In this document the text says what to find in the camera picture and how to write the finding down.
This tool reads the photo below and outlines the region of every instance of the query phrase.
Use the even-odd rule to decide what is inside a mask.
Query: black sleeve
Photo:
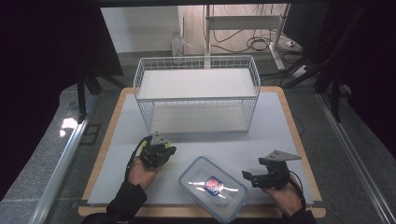
[[[116,198],[107,207],[107,213],[91,214],[82,224],[133,223],[134,215],[146,201],[147,195],[140,185],[123,182]]]
[[[317,222],[314,219],[314,215],[312,212],[305,211],[304,209],[298,210],[291,217],[282,216],[284,223],[286,224],[316,224]]]

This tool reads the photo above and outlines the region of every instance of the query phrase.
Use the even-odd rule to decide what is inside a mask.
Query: white wire basket
[[[144,58],[134,77],[149,133],[248,132],[259,93],[251,56]]]

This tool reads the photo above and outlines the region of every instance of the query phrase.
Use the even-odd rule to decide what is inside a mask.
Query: gray floor
[[[120,62],[125,77],[117,78],[131,85],[139,58],[162,57],[169,54],[168,51],[121,54]],[[296,59],[295,56],[288,56],[288,61]],[[255,56],[255,61],[259,73],[276,73],[275,64],[268,54]],[[286,82],[291,78],[285,77],[282,80],[279,75],[264,75],[262,80],[266,80],[262,84],[277,85],[281,80]],[[80,198],[120,95],[120,89],[103,80],[100,82],[104,89],[103,94],[99,96],[95,105],[88,129],[98,130],[96,138],[94,134],[86,134],[82,138],[52,209],[49,211],[46,223],[79,223],[82,220],[82,217],[78,215]],[[318,223],[382,223],[326,117],[318,97],[313,92],[312,84],[314,82],[315,77],[312,77],[290,90],[285,90],[285,93],[295,123],[301,133],[324,206],[327,208],[326,217],[318,219]],[[76,87],[71,87],[61,95],[61,106],[34,156],[21,172],[5,199],[0,202],[2,223],[27,223],[31,218],[72,132],[71,129],[64,129],[65,136],[60,137],[63,120],[77,119],[76,105],[77,90]],[[361,159],[395,212],[396,161],[349,107],[347,98],[341,99],[340,116],[342,125],[358,150]],[[217,223],[211,218],[140,218],[138,221],[139,223]],[[274,222],[273,220],[238,218],[233,223]]]

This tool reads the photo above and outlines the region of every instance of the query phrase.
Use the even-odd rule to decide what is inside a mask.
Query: black stand
[[[367,8],[368,2],[369,1],[354,3],[354,6],[351,9],[351,17],[344,29],[344,32],[341,34],[340,38],[336,42],[335,47],[327,60],[306,71],[304,74],[302,74],[298,78],[295,78],[293,81],[286,83],[282,86],[282,88],[291,88],[299,84],[300,82],[314,76],[318,72],[321,72],[317,82],[314,85],[314,89],[316,92],[325,92],[326,89],[329,87],[330,83],[332,82],[332,115],[337,119],[338,122],[340,122],[340,118],[338,115],[338,103],[340,97],[341,68],[337,59],[339,58],[341,51],[344,48],[344,45],[350,38],[353,29],[361,18],[361,15]]]

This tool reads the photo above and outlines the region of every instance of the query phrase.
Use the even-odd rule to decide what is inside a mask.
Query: white wall
[[[170,50],[179,31],[177,7],[102,8],[117,53]]]

